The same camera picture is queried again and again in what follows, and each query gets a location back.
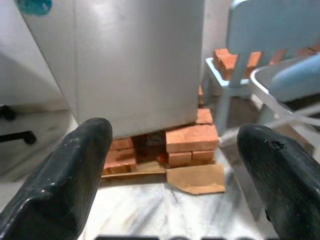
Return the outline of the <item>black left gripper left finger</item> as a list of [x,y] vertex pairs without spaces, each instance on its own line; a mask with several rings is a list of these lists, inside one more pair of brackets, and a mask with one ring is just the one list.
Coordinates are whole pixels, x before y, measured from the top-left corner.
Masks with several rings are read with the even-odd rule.
[[76,240],[82,233],[113,140],[94,117],[67,134],[0,214],[3,240]]

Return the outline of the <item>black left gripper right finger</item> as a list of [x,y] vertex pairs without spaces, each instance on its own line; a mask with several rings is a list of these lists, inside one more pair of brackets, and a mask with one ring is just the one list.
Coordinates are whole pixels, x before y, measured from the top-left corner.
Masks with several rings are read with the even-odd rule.
[[281,240],[320,238],[320,165],[294,139],[248,124],[237,148]]

